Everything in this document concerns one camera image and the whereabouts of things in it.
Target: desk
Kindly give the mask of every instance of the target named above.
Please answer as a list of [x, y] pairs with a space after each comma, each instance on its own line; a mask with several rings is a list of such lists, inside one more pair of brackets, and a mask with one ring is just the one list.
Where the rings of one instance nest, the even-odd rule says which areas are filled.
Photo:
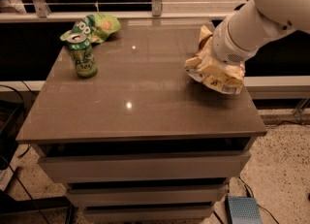
[[190, 79], [205, 19], [121, 20], [94, 46], [98, 74], [76, 75], [63, 48], [17, 141], [90, 222], [205, 218], [266, 133], [249, 94]]

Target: can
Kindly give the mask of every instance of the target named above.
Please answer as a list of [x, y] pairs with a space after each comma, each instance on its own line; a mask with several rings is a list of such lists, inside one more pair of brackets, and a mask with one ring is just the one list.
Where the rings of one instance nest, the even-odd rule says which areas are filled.
[[76, 66], [77, 75], [91, 78], [97, 73], [97, 65], [91, 43], [83, 33], [71, 34], [67, 38], [67, 47]]

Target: crumpled snack bag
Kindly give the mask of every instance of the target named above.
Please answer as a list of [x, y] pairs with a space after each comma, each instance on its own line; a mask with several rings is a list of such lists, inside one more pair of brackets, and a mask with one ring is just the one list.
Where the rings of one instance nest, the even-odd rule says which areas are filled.
[[185, 61], [184, 68], [187, 74], [220, 93], [240, 94], [245, 76], [244, 63], [233, 66], [214, 58], [211, 54], [211, 45], [212, 32], [203, 26], [198, 52]]
[[116, 17], [98, 13], [84, 17], [74, 25], [72, 30], [60, 36], [60, 40], [66, 41], [71, 34], [84, 33], [92, 44], [99, 44], [120, 28], [121, 25]]

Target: floor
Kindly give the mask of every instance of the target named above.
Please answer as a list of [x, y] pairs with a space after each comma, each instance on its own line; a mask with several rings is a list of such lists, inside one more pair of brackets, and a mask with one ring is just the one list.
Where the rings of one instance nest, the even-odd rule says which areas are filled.
[[[259, 110], [268, 132], [265, 137], [257, 138], [251, 148], [252, 157], [240, 174], [240, 177], [252, 189], [258, 204], [270, 211], [281, 224], [306, 224], [310, 219], [310, 126], [283, 123], [282, 120], [294, 121], [292, 109]], [[310, 110], [303, 114], [306, 123], [310, 123]], [[16, 154], [22, 153], [27, 147], [21, 145]], [[30, 149], [17, 161], [17, 175], [24, 183], [34, 199], [63, 196], [65, 188], [53, 183], [37, 166], [38, 155]], [[28, 196], [13, 179], [7, 192], [16, 200], [28, 200]], [[244, 183], [234, 177], [230, 181], [232, 196], [246, 196]], [[228, 223], [224, 209], [224, 201], [216, 203], [215, 211], [224, 223]], [[263, 224], [276, 223], [270, 214], [260, 208]], [[65, 223], [67, 210], [56, 208], [43, 210], [49, 223]], [[46, 223], [37, 211], [14, 214], [1, 214], [1, 224], [35, 224]], [[88, 224], [82, 217], [82, 209], [75, 214], [76, 224]], [[181, 223], [220, 223], [214, 214], [210, 218], [195, 220], [172, 220], [167, 224]]]

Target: green chip bag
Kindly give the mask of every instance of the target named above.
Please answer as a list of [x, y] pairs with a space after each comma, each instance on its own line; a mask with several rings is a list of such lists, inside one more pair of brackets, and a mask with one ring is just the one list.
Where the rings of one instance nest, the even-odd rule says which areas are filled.
[[112, 15], [88, 15], [80, 22], [77, 22], [72, 30], [60, 36], [60, 40], [66, 41], [71, 34], [84, 33], [91, 43], [99, 44], [104, 42], [110, 34], [117, 32], [120, 28], [121, 25], [118, 19]]

